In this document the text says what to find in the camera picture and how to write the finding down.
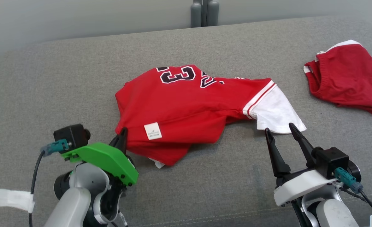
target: couch cushion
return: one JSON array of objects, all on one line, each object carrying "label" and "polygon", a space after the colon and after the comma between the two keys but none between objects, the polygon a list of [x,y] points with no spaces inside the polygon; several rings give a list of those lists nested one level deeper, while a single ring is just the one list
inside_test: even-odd
[{"label": "couch cushion", "polygon": [[[308,140],[348,154],[372,199],[372,115],[314,98],[302,71],[317,52],[350,39],[372,56],[372,26],[342,17],[60,40],[6,52],[0,55],[0,188],[30,189],[39,149],[56,129],[82,123],[91,143],[108,143],[120,118],[114,94],[125,82],[152,67],[194,64],[211,76],[271,77],[308,128]],[[304,168],[292,136],[275,138],[292,169]],[[227,126],[217,143],[192,146],[171,168],[130,155],[139,181],[120,205],[131,227],[298,226],[291,207],[275,205],[265,135],[255,121]],[[34,226],[43,226],[58,202],[54,180],[72,168],[58,155],[42,160]],[[368,225],[371,208],[341,195],[359,225]],[[0,226],[27,225],[27,213],[0,208]]]}]

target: red stripe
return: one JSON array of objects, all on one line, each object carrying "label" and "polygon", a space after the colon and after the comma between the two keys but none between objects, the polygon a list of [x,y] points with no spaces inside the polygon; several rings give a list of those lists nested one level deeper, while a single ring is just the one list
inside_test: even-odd
[{"label": "red stripe", "polygon": [[248,109],[248,115],[251,117],[251,118],[253,118],[253,119],[255,119],[252,115],[251,115],[251,108],[252,108],[252,106],[254,106],[265,94],[267,94],[268,93],[268,91],[272,88],[272,87],[274,87],[274,85],[275,85],[275,83],[273,83],[273,85],[271,85],[258,99],[257,99],[257,101],[254,103],[254,104],[252,104],[250,107],[249,107],[249,109]]}]

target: cable connector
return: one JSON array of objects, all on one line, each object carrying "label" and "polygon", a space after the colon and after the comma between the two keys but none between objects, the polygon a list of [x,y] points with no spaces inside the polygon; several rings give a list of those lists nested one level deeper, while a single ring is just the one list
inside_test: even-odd
[{"label": "cable connector", "polygon": [[350,189],[355,193],[355,194],[359,194],[360,191],[363,190],[363,186],[360,182],[354,182],[352,185],[350,185]]},{"label": "cable connector", "polygon": [[44,151],[44,157],[49,156],[52,153],[68,150],[70,143],[66,139],[60,139],[56,142],[45,145],[40,149],[40,152]]},{"label": "cable connector", "polygon": [[342,167],[334,170],[334,177],[336,177],[339,181],[343,182],[349,187],[351,187],[351,185],[356,182],[356,178],[349,174],[349,172],[344,170]]}]

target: jersey number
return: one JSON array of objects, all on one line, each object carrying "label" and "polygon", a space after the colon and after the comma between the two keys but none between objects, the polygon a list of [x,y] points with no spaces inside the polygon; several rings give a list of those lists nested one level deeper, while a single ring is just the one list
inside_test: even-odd
[{"label": "jersey number", "polygon": [[162,75],[161,75],[162,83],[168,84],[168,83],[176,82],[176,81],[181,80],[181,79],[192,80],[196,77],[196,74],[194,73],[193,68],[190,67],[190,66],[182,67],[181,70],[182,70],[183,73],[175,74],[175,75],[172,75],[172,73],[170,71],[162,73]]},{"label": "jersey number", "polygon": [[203,78],[201,78],[200,88],[206,88],[207,86],[210,86],[215,82],[216,80],[214,78],[210,77],[209,75],[205,75]]}]

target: white tape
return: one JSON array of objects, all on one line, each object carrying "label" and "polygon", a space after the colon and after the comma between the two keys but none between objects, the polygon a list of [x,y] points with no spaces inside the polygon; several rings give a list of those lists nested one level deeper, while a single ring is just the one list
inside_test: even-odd
[{"label": "white tape", "polygon": [[29,191],[0,189],[0,207],[15,207],[32,213],[34,208],[33,195]]},{"label": "white tape", "polygon": [[124,215],[120,212],[118,215],[121,218],[121,221],[123,222],[124,226],[128,226],[128,223],[126,222],[126,219],[124,218]]}]

